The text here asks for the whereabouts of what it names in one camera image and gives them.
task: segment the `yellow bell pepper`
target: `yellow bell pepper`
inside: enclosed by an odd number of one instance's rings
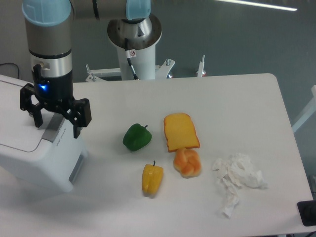
[[[145,193],[154,195],[160,186],[163,177],[163,168],[151,164],[146,164],[143,170],[142,190]]]

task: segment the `white table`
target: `white table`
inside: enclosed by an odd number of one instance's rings
[[[83,136],[89,158],[73,191],[56,194],[0,169],[0,236],[245,237],[311,232],[296,203],[311,200],[309,185],[273,75],[75,84],[89,98],[92,122]],[[163,119],[188,113],[197,130],[199,177],[173,168]],[[150,144],[131,153],[128,128],[148,125]],[[252,157],[267,190],[243,188],[231,219],[220,213],[225,189],[211,166],[234,153]],[[141,190],[147,163],[164,168],[155,198]]]

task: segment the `warning sticker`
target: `warning sticker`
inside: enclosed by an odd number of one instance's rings
[[[127,51],[125,51],[125,53],[126,53],[127,58],[136,57],[136,50],[135,49],[127,50]]]

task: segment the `plastic food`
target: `plastic food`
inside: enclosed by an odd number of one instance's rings
[[[142,190],[151,195],[156,194],[163,177],[163,168],[155,166],[155,163],[146,164],[143,170]]]
[[[139,123],[132,125],[123,138],[123,144],[131,151],[137,151],[146,146],[152,139],[151,133]]]
[[[198,176],[202,169],[198,153],[186,148],[177,150],[173,165],[183,177]]]
[[[169,152],[179,148],[199,148],[197,133],[189,115],[170,114],[164,118],[163,123]]]

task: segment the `green bell pepper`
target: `green bell pepper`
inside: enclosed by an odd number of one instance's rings
[[[131,151],[137,151],[146,146],[152,139],[151,133],[139,123],[132,125],[123,138],[123,144]]]

